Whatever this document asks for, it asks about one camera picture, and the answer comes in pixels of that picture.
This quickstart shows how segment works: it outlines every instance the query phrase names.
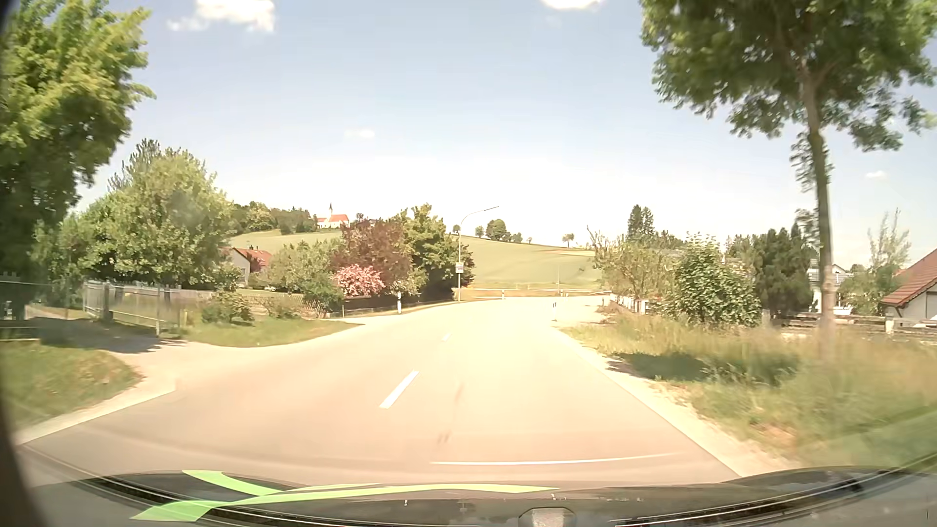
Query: church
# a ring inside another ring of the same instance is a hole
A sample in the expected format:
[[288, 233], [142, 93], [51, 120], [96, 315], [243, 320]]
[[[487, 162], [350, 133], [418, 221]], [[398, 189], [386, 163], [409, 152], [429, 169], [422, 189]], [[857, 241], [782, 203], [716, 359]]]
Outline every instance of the church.
[[342, 225], [349, 224], [349, 217], [347, 214], [336, 214], [332, 210], [332, 204], [329, 203], [329, 212], [323, 214], [317, 214], [316, 219], [319, 220], [320, 229], [337, 229]]

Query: green marking on hood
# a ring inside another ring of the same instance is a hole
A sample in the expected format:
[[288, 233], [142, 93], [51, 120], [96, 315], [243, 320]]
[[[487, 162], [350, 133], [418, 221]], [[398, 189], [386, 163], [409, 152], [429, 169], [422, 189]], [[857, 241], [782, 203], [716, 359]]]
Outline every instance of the green marking on hood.
[[433, 485], [402, 485], [398, 487], [377, 487], [372, 489], [342, 489], [325, 490], [318, 492], [284, 491], [276, 494], [265, 494], [253, 498], [245, 498], [233, 502], [219, 502], [212, 500], [188, 500], [171, 504], [152, 506], [132, 519], [148, 521], [198, 521], [202, 516], [214, 508], [227, 506], [246, 506], [260, 504], [285, 504], [292, 502], [309, 502], [313, 500], [331, 500], [335, 498], [359, 498], [365, 496], [380, 496], [382, 494], [397, 494], [400, 492], [420, 492], [424, 490], [476, 490], [483, 492], [505, 492], [520, 494], [523, 492], [537, 492], [542, 490], [556, 490], [556, 487], [533, 487], [527, 485], [499, 485], [489, 483], [444, 483]]
[[182, 471], [183, 474], [191, 475], [196, 479], [206, 481], [212, 485], [218, 485], [219, 487], [224, 487], [225, 489], [237, 490], [238, 492], [243, 492], [244, 494], [253, 494], [254, 496], [266, 496], [267, 494], [276, 494], [280, 492], [279, 489], [271, 489], [269, 487], [264, 487], [262, 485], [255, 485], [253, 483], [247, 483], [246, 481], [241, 481], [240, 479], [234, 479], [229, 475], [225, 475], [219, 471]]

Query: red-leaved tree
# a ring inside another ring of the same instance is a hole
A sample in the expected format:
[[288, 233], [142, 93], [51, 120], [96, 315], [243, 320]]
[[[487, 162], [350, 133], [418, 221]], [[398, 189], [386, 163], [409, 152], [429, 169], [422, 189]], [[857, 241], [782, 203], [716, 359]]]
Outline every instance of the red-leaved tree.
[[410, 255], [399, 221], [360, 218], [341, 229], [344, 243], [332, 257], [334, 269], [373, 267], [385, 285], [407, 278]]
[[374, 267], [361, 267], [356, 263], [338, 269], [335, 273], [335, 283], [342, 288], [346, 298], [370, 296], [384, 289], [384, 282]]

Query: asphalt road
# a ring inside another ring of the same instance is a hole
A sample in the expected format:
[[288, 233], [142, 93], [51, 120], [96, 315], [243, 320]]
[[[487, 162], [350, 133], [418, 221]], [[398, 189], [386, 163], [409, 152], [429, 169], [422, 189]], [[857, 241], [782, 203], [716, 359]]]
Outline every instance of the asphalt road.
[[218, 364], [26, 444], [22, 466], [33, 485], [61, 477], [36, 453], [93, 474], [202, 469], [307, 485], [736, 476], [572, 351], [551, 318], [542, 298], [446, 306]]

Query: car hood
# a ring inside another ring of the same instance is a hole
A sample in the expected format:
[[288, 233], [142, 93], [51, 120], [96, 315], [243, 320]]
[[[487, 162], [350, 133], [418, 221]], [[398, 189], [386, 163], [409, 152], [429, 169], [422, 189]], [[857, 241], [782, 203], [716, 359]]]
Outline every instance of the car hood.
[[609, 522], [643, 525], [652, 519], [788, 517], [896, 481], [930, 477], [876, 467], [828, 467], [666, 487], [615, 487], [588, 481], [304, 486], [214, 471], [179, 471], [95, 477], [33, 491], [40, 504], [50, 504], [43, 507], [46, 511], [68, 511], [62, 523], [68, 525], [139, 526], [143, 521], [191, 525], [221, 520], [266, 525], [570, 527]]

